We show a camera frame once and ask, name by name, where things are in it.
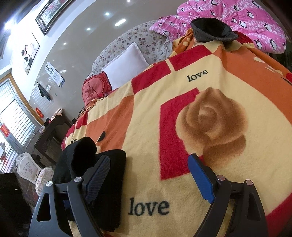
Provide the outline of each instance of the framed painting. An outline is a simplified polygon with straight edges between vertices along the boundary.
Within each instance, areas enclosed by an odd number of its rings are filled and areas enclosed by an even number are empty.
[[[36,18],[42,33],[47,34],[50,27],[55,23],[59,16],[75,0],[49,0]]]

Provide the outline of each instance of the red paper sign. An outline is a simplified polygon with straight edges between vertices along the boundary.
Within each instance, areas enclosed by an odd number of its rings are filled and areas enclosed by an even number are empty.
[[[2,126],[0,127],[1,131],[3,132],[4,136],[5,137],[8,137],[9,134],[10,134],[10,131],[9,129],[6,127],[5,124],[2,124]]]
[[[36,112],[40,116],[41,119],[44,118],[44,114],[39,110],[38,107],[36,107]]]

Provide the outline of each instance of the pink comforter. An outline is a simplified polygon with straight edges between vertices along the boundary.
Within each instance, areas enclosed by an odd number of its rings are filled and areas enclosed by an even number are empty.
[[[286,37],[276,21],[253,0],[189,0],[178,7],[177,15],[163,17],[149,30],[173,41],[190,28],[198,17],[213,17],[228,24],[233,31],[250,37],[263,52],[283,53]]]

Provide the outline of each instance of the rose print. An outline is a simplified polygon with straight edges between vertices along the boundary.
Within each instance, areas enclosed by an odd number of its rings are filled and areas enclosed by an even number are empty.
[[[200,92],[176,120],[177,135],[188,154],[203,155],[211,167],[243,152],[247,127],[244,108],[214,88]]]

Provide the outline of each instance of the black cloth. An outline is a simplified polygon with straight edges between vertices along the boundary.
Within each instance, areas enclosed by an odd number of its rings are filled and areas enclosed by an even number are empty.
[[[196,18],[190,25],[195,39],[199,42],[206,43],[212,40],[227,42],[238,38],[230,26],[216,18]]]
[[[0,236],[28,236],[31,218],[16,175],[0,174]]]
[[[46,97],[48,101],[51,101],[49,93],[40,85],[40,83],[37,83],[37,86],[39,88],[41,96]]]
[[[82,176],[88,168],[93,167],[102,155],[107,155],[111,162],[109,172],[95,202],[89,208],[101,229],[114,231],[120,224],[126,153],[123,150],[109,150],[95,154],[96,151],[96,145],[89,137],[70,144],[62,152],[52,180],[56,184],[70,182],[74,177]]]

